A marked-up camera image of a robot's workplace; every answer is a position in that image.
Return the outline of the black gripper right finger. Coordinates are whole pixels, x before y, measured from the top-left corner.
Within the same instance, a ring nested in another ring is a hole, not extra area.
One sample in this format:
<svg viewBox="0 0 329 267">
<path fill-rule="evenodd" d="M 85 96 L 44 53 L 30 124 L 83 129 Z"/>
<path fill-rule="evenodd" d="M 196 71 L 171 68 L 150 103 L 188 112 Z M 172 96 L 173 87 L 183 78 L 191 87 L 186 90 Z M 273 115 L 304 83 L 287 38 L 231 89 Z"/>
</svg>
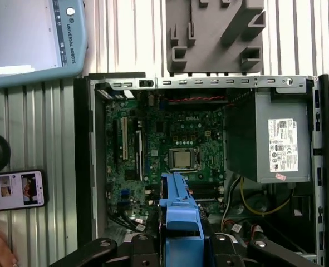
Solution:
<svg viewBox="0 0 329 267">
<path fill-rule="evenodd" d="M 242 246 L 227 234 L 214 234 L 208 240 L 208 265 L 319 266 L 268 239 L 253 239 L 247 246 Z"/>
</svg>

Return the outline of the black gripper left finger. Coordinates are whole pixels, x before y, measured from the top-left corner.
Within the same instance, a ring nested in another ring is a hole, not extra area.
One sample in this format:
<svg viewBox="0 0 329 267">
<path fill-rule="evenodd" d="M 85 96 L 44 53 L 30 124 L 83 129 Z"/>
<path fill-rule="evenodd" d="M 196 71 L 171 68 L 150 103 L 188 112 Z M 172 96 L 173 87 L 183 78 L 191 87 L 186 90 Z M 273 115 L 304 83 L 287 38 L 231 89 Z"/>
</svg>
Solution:
<svg viewBox="0 0 329 267">
<path fill-rule="evenodd" d="M 160 265 L 156 240 L 146 234 L 135 235 L 121 245 L 113 239 L 98 238 L 51 264 L 52 267 Z"/>
</svg>

